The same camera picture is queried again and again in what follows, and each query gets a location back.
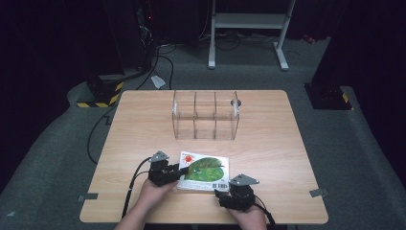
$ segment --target green leaf image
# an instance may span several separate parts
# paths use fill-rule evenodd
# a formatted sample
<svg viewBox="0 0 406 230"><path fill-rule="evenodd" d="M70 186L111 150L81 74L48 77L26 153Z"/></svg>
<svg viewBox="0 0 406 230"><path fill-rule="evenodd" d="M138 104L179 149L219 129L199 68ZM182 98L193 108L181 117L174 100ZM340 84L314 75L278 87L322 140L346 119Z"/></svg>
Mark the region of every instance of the green leaf image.
<svg viewBox="0 0 406 230"><path fill-rule="evenodd" d="M224 175L221 167L221 161L216 158L201 158L189 165L189 173L185 175L185 180L216 181Z"/></svg>

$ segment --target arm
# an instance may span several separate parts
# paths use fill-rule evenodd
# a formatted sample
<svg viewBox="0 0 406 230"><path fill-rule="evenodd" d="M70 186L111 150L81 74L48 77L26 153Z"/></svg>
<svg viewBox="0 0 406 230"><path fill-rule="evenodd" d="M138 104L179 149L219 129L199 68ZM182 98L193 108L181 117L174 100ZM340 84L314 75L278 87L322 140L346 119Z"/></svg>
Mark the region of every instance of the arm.
<svg viewBox="0 0 406 230"><path fill-rule="evenodd" d="M176 184L177 181L157 187L152 181L147 179L134 206L119 222L115 230L144 229L149 212L164 199L165 194L175 187Z"/></svg>
<svg viewBox="0 0 406 230"><path fill-rule="evenodd" d="M266 229L265 214L259 207L255 205L252 205L245 212L234 209L227 209L227 211L237 220L238 225L242 230Z"/></svg>

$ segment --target clear acrylic box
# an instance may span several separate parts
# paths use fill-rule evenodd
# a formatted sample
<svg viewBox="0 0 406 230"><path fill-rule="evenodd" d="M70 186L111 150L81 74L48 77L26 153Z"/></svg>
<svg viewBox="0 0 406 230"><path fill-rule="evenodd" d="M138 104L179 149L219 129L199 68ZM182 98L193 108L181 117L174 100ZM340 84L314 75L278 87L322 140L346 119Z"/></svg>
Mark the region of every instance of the clear acrylic box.
<svg viewBox="0 0 406 230"><path fill-rule="evenodd" d="M234 140L239 106L236 91L174 91L172 121L175 138Z"/></svg>

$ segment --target cable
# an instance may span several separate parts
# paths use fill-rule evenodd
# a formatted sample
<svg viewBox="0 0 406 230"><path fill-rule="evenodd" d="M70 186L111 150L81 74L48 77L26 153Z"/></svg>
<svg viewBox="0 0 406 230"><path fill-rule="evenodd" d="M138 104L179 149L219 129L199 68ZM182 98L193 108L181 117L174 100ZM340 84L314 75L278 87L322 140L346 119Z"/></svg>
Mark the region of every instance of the cable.
<svg viewBox="0 0 406 230"><path fill-rule="evenodd" d="M167 54L172 53L173 51L175 51L176 48L177 48L177 44L175 43L175 44L160 45L159 49L161 49L162 47L169 47L169 46L173 46L174 48L172 50L170 50L170 51L167 51L167 52L164 52L164 53L159 53L158 55L167 55Z"/></svg>
<svg viewBox="0 0 406 230"><path fill-rule="evenodd" d="M140 33L141 33L141 42L143 42L144 44L144 49L146 49L152 41L152 33L151 31L145 27L145 26L140 26Z"/></svg>
<svg viewBox="0 0 406 230"><path fill-rule="evenodd" d="M199 40L200 40L200 38L202 37L202 35L204 34L204 32L206 31L207 22L209 21L209 13L210 13L209 8L210 8L210 1L207 1L206 22L205 22L205 24L204 24L203 31L202 31L202 33L201 33L200 36L199 36Z"/></svg>
<svg viewBox="0 0 406 230"><path fill-rule="evenodd" d="M150 159L150 157L146 158L145 160L143 160L143 162L141 162L141 164L138 166L137 170L135 171L134 175L132 176L131 182L129 183L129 187L128 187L128 192L127 192L127 196L125 198L125 203L124 203L124 208L123 208L123 214L122 214L122 218L126 215L126 211L128 209L128 202L129 199L131 198L131 192L132 192L132 188L134 187L134 181L137 178L138 175L145 173L145 172L140 172L138 173L138 171L140 170L140 168L144 165L144 163L146 163L146 161L148 161Z"/></svg>
<svg viewBox="0 0 406 230"><path fill-rule="evenodd" d="M217 44L215 44L215 47L216 47L217 49L219 49L219 50L222 50L222 51L232 51L232 50L236 49L236 48L239 46L239 44L241 44L241 39L239 39L239 37L238 37L237 35L235 35L236 39L229 39L229 38L230 38L229 35L226 35L226 36L224 36L224 37L225 37L225 38L222 38L222 39L221 39L222 41L224 41L224 42L237 42L237 45L236 45L235 47L233 47L233 48L225 49L225 48L221 48L220 46L218 46Z"/></svg>
<svg viewBox="0 0 406 230"><path fill-rule="evenodd" d="M113 107L111 107L110 109L108 109L108 111L105 112L105 113L99 118L99 120L95 123L95 125L94 125L93 128L92 128L92 130L90 131L89 136L87 137L87 156L89 156L89 159L90 159L95 165L98 165L98 162L96 162L96 160L93 159L92 155L90 154L90 140L92 139L92 135L93 135L93 132L94 132L95 129L96 129L96 126L99 124L99 122L100 122L103 118L106 119L105 124L106 124L107 126L110 126L110 125L111 125L111 122L109 122L110 116L107 116L107 114L108 114L109 112L111 112L113 109L115 109L116 107L117 107L117 105L114 105Z"/></svg>
<svg viewBox="0 0 406 230"><path fill-rule="evenodd" d="M259 197L257 197L256 195L254 195L254 196L260 201L260 203L262 204L263 207L257 203L254 203L254 205L259 207L263 211L263 213L268 217L268 220L269 220L269 223L271 224L271 226L274 226L275 220L272 218L271 213L269 213L268 210L266 210L265 204L262 202L262 200Z"/></svg>
<svg viewBox="0 0 406 230"><path fill-rule="evenodd" d="M171 70L170 70L170 77L169 77L169 90L172 90L172 76L173 76L173 62L164 56L158 56L158 58L163 58L166 59L167 61L169 61L170 65L172 66Z"/></svg>
<svg viewBox="0 0 406 230"><path fill-rule="evenodd" d="M269 42L274 41L277 38L277 36L263 36L263 37L254 37L254 36L245 36L245 37L241 37L241 43L243 44L266 44ZM247 41L244 39L260 39L258 41Z"/></svg>
<svg viewBox="0 0 406 230"><path fill-rule="evenodd" d="M158 63L158 55L156 56L155 63L154 63L154 65L152 66L151 70L149 71L147 77L144 79L144 81L143 81L135 90L139 90L139 89L147 82L147 80L148 80L149 77L151 76L152 72L155 70L155 67L156 67L156 64L157 64L157 63Z"/></svg>
<svg viewBox="0 0 406 230"><path fill-rule="evenodd" d="M128 80L133 80L136 79L138 77L141 77L142 75L146 74L148 72L148 70L150 69L150 67L147 67L145 70L143 70L142 72L121 78L121 79L117 79L117 80L104 80L104 82L108 82L108 83L121 83L124 81L128 81Z"/></svg>

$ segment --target black cable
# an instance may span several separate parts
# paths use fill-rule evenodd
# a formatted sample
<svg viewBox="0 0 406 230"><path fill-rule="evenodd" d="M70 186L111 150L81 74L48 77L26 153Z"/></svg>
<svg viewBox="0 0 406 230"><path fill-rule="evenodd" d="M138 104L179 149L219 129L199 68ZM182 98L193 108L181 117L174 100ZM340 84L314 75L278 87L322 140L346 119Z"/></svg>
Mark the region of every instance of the black cable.
<svg viewBox="0 0 406 230"><path fill-rule="evenodd" d="M133 74L133 75L121 78L121 79L117 79L117 80L104 80L104 82L121 83L121 82L124 82L124 81L133 80L133 79L136 79L136 78L141 77L142 75L146 74L149 69L150 69L150 67L146 68L145 70L143 70L140 73L136 73L136 74Z"/></svg>
<svg viewBox="0 0 406 230"><path fill-rule="evenodd" d="M262 199L257 197L257 195L254 195L254 196L259 200L259 202L262 204L263 208L266 209L265 204L263 203Z"/></svg>
<svg viewBox="0 0 406 230"><path fill-rule="evenodd" d="M202 33L201 33L200 36L199 36L199 39L200 39L200 38L202 37L202 35L206 32L206 27L207 27L207 24L208 24L208 22L209 22L209 14L210 14L210 1L207 1L206 20L205 20L205 23L204 23L204 27L203 27Z"/></svg>
<svg viewBox="0 0 406 230"><path fill-rule="evenodd" d="M149 71L149 74L147 75L147 77L144 79L144 81L135 89L135 90L139 90L149 79L149 77L151 76L152 72L155 70L156 64L158 63L158 57L156 57L155 59L155 64L152 66L151 70Z"/></svg>
<svg viewBox="0 0 406 230"><path fill-rule="evenodd" d="M105 120L105 124L106 124L107 126L110 126L110 125L111 125L111 122L109 121L110 116L107 116L107 114L108 114L109 112L111 112L113 109L115 109L116 107L117 107L117 105L114 105L113 107L111 107L110 109L108 109L108 111L105 112L105 113L99 118L99 120L95 123L95 125L94 125L93 128L92 128L92 130L90 131L89 136L87 137L87 156L89 156L90 160L91 160L93 163L95 163L95 165L98 165L98 162L96 162L96 160L93 159L92 155L90 154L90 141L91 141L91 139L92 139L93 132L95 131L96 126L99 124L99 122L100 122L103 118L106 119L106 120Z"/></svg>
<svg viewBox="0 0 406 230"><path fill-rule="evenodd" d="M170 51L166 51L166 52L164 52L164 53L159 53L158 55L167 55L167 54L172 53L173 51L175 51L176 48L177 48L177 44L176 44L176 43L173 44L173 45L161 45L161 46L159 46L159 48L168 47L168 46L173 46L173 49L170 50Z"/></svg>
<svg viewBox="0 0 406 230"><path fill-rule="evenodd" d="M170 70L170 77L169 77L169 90L171 90L172 89L172 76L173 76L173 62L169 58L164 57L164 56L158 56L158 58L166 59L167 61L169 61L170 65L172 66L172 68Z"/></svg>
<svg viewBox="0 0 406 230"><path fill-rule="evenodd" d="M138 173L138 174L135 176L135 178L137 178L140 174L143 174L143 173L148 173L148 171L143 171L143 172Z"/></svg>
<svg viewBox="0 0 406 230"><path fill-rule="evenodd" d="M232 50L236 49L236 48L241 44L241 39L239 39L239 37L238 37L237 35L235 35L235 38L236 38L236 39L230 39L229 36L225 36L225 38L222 38L222 39L221 39L221 40L224 41L224 42L237 42L237 45L234 46L233 48L225 49L225 48L221 48L221 47L218 46L217 44L215 44L215 47L216 47L217 49L219 49L219 50L222 50L222 51L232 51Z"/></svg>
<svg viewBox="0 0 406 230"><path fill-rule="evenodd" d="M158 73L158 71L156 71L156 69L153 70L153 73L154 73L156 76L159 76L159 73Z"/></svg>
<svg viewBox="0 0 406 230"><path fill-rule="evenodd" d="M264 37L252 37L252 36L245 36L241 38L241 43L243 44L266 44L269 42L274 41L276 38L278 38L277 36L264 36ZM244 39L258 39L257 41L247 41Z"/></svg>
<svg viewBox="0 0 406 230"><path fill-rule="evenodd" d="M122 214L122 218L126 215L126 211L128 209L128 202L129 199L131 198L131 192L132 192L132 188L134 187L134 181L137 178L137 176L141 173L138 173L138 171L140 170L140 168L144 165L144 163L146 163L146 161L148 161L150 159L150 157L146 158L145 160L143 160L143 162L141 162L141 164L138 166L137 170L135 171L134 175L132 176L131 182L129 183L129 187L128 187L128 192L127 192L127 196L125 198L125 203L124 203L124 208L123 208L123 214Z"/></svg>
<svg viewBox="0 0 406 230"><path fill-rule="evenodd" d="M199 50L204 50L210 47L210 40L209 41L205 41L206 38L200 40L200 42L197 44L197 49Z"/></svg>
<svg viewBox="0 0 406 230"><path fill-rule="evenodd" d="M270 223L272 226L274 226L274 225L275 225L275 221L274 221L274 219L272 218L271 213L269 213L268 210L266 210L265 208L263 208L262 206L260 206L260 205L257 204L257 203L254 203L254 205L257 206L257 207L259 207L259 208L263 211L263 213L268 217L269 223Z"/></svg>

